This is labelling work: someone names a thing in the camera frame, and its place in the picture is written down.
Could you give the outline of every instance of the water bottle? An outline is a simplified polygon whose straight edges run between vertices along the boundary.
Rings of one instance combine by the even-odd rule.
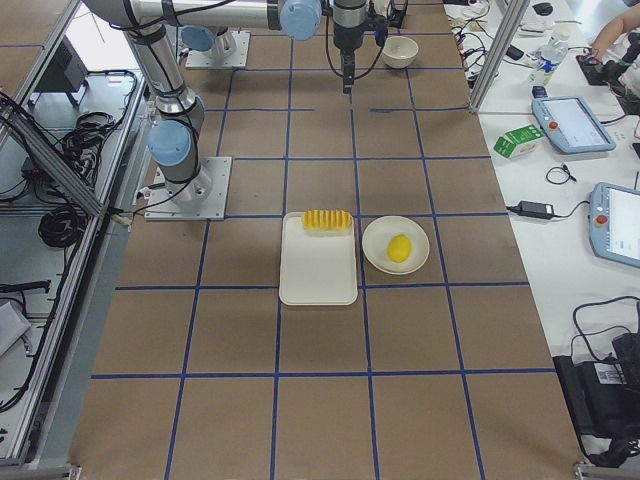
[[[549,43],[540,48],[539,58],[529,75],[529,83],[533,86],[544,86],[549,83],[551,75],[564,60],[569,51],[569,30],[558,27],[553,31]]]

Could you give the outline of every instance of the metal mounting plate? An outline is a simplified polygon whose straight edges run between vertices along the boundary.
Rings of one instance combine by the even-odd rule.
[[[214,61],[202,52],[191,51],[187,57],[187,69],[193,70],[227,70],[231,68],[245,68],[249,55],[249,32],[231,32],[236,41],[236,51],[228,57]]]
[[[157,207],[151,207],[145,211],[147,220],[185,221],[185,220],[223,220],[227,205],[227,193],[229,192],[229,179],[231,178],[231,157],[206,157],[202,160],[202,168],[209,171],[213,184],[211,193],[200,202],[174,203],[169,200]],[[164,175],[158,169],[155,183],[164,182]],[[167,190],[162,188],[153,190],[148,204],[162,202],[169,198]]]

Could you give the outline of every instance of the blue joint cap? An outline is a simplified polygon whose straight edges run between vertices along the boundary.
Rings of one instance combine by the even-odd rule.
[[[216,37],[211,30],[196,25],[182,27],[182,42],[198,52],[206,52],[213,48]]]
[[[319,0],[287,0],[280,11],[280,25],[294,40],[309,40],[318,31],[322,9]]]
[[[175,167],[189,156],[193,137],[189,128],[182,123],[165,120],[151,129],[147,145],[160,166]]]

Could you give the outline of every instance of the yellow lemon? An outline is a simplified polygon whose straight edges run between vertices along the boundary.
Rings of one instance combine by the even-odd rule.
[[[411,240],[404,234],[396,235],[387,246],[387,256],[396,263],[402,263],[411,255]]]

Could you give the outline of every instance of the green and white carton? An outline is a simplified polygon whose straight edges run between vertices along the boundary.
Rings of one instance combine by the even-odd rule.
[[[501,135],[493,149],[505,158],[517,157],[536,148],[543,136],[535,125],[527,125]]]

